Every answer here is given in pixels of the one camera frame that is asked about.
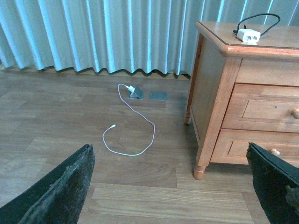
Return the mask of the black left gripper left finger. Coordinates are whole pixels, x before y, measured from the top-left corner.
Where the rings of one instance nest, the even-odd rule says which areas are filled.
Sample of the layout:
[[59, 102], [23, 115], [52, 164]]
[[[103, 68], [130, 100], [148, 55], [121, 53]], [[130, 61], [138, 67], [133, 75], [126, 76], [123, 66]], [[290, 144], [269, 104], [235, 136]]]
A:
[[95, 155], [84, 145], [0, 209], [2, 224], [76, 224], [90, 187]]

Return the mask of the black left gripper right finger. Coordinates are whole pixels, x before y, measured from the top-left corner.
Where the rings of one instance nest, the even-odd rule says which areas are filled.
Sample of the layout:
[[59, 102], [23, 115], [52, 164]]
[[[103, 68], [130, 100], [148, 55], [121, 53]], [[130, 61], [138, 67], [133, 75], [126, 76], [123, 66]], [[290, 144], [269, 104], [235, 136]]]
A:
[[246, 157], [253, 187], [272, 224], [299, 222], [299, 169], [251, 142]]

